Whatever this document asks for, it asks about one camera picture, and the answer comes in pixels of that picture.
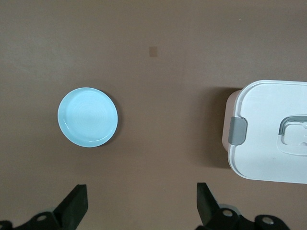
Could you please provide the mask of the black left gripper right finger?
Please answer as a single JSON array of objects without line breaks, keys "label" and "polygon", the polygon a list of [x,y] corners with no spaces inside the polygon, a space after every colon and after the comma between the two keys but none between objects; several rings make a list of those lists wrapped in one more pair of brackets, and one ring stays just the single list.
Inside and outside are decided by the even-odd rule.
[{"label": "black left gripper right finger", "polygon": [[288,230],[280,218],[258,215],[253,221],[246,219],[232,205],[220,204],[206,183],[197,183],[197,210],[202,221],[198,230]]}]

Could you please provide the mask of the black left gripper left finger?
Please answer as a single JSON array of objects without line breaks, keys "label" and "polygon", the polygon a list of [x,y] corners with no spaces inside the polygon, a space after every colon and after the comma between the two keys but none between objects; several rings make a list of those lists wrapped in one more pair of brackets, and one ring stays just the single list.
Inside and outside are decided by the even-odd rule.
[{"label": "black left gripper left finger", "polygon": [[87,210],[87,186],[78,184],[53,211],[38,213],[17,227],[8,220],[2,220],[0,228],[2,230],[75,230]]}]

